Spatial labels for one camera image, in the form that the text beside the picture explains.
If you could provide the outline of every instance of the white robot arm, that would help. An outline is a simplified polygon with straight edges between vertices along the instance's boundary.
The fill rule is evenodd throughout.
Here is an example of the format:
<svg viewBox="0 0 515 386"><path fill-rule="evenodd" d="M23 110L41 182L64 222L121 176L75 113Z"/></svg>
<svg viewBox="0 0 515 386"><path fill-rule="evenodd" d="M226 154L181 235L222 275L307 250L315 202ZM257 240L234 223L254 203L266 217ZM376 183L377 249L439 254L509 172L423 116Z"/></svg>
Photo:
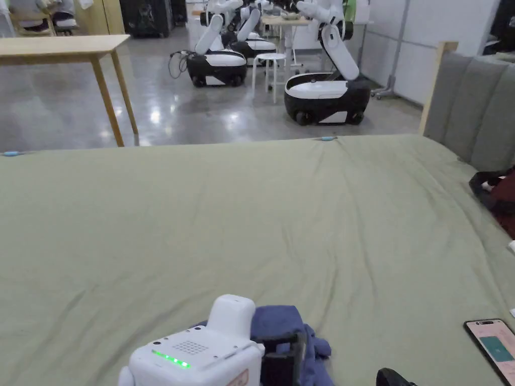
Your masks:
<svg viewBox="0 0 515 386"><path fill-rule="evenodd" d="M244 42L251 37L254 28L258 25L261 18L261 11L258 8L259 6L261 6L261 9L273 8L273 5L267 0L256 0L250 6L241 9L240 16L242 19L242 26L237 35L239 42Z"/></svg>
<svg viewBox="0 0 515 386"><path fill-rule="evenodd" d="M339 33L337 24L343 23L345 31L344 8L341 0L316 0L317 3L297 2L297 9L306 17L311 17L321 23L322 43L327 54L338 71L346 80L354 80L359 76L359 68L354 62Z"/></svg>
<svg viewBox="0 0 515 386"><path fill-rule="evenodd" d="M215 39L220 35L220 31L224 26L224 17L221 14L226 14L226 17L229 13L233 12L237 8L243 5L243 0L210 0L208 3L208 7L206 9L206 15L209 13L214 13L213 17L211 17L211 22L209 23L209 27L204 32L197 45L195 46L195 52L199 55L204 55L208 52L209 47L215 41Z"/></svg>
<svg viewBox="0 0 515 386"><path fill-rule="evenodd" d="M260 18L261 12L258 10L258 8L254 8L250 12L250 17L248 18L248 20L244 22L243 26L238 32L237 38L239 42L244 42L248 39L250 33L254 31L254 28L256 27L256 25L258 25Z"/></svg>

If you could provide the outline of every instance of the white stool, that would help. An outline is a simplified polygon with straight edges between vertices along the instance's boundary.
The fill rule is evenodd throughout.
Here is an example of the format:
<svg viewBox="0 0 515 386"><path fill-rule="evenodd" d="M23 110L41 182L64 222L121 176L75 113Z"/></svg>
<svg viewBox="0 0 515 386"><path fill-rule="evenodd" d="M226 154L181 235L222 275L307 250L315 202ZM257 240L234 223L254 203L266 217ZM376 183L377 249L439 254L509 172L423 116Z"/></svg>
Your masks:
<svg viewBox="0 0 515 386"><path fill-rule="evenodd" d="M258 54L254 58L254 62L252 64L252 98L254 98L255 95L255 88L256 88L256 67L258 64L258 60L264 60L265 61L265 91L268 92L268 61L273 61L273 102L275 103L277 101L276 97L276 88L277 88L277 61L278 60L284 60L286 59L285 54Z"/></svg>

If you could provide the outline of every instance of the gray upholstered headboard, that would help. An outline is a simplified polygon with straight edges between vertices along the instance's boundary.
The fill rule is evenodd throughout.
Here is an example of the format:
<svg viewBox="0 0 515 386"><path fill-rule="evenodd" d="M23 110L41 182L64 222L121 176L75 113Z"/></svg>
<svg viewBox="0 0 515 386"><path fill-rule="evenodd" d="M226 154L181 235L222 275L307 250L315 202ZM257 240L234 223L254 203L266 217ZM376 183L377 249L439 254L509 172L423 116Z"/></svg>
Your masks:
<svg viewBox="0 0 515 386"><path fill-rule="evenodd" d="M478 170L515 164L515 64L442 55L423 135Z"/></svg>

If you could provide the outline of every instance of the cable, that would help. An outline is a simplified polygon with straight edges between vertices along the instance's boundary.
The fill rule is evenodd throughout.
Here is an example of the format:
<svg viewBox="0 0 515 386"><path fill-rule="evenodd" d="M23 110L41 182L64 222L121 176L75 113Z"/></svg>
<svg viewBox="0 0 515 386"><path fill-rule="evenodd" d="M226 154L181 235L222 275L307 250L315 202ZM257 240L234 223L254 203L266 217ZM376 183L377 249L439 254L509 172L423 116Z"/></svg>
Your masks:
<svg viewBox="0 0 515 386"><path fill-rule="evenodd" d="M179 59L179 66L178 66L178 69L179 69L179 75L177 76L173 76L172 73L171 73L171 61L172 59L174 58L175 55L181 55L181 58ZM168 72L170 74L170 76L173 78L173 79L177 79L181 76L181 74L183 72L185 72L187 70L187 60L193 56L195 53L193 51L188 51L188 50L181 50L181 51L176 51L174 52L173 54L170 54L170 60L168 61Z"/></svg>

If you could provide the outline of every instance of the blue cloth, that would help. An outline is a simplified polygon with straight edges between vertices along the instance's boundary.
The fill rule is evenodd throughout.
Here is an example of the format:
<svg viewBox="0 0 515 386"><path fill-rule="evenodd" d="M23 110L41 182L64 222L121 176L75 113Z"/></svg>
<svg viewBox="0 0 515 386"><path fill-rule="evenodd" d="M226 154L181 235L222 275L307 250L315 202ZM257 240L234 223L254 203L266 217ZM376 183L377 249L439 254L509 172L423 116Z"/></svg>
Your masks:
<svg viewBox="0 0 515 386"><path fill-rule="evenodd" d="M325 339L315 336L311 327L302 322L294 306L264 306L256 308L250 328L251 339L274 337L302 332L306 336L306 351L300 371L302 386L333 386L323 360L331 356L331 347ZM289 344L279 345L278 351L288 351Z"/></svg>

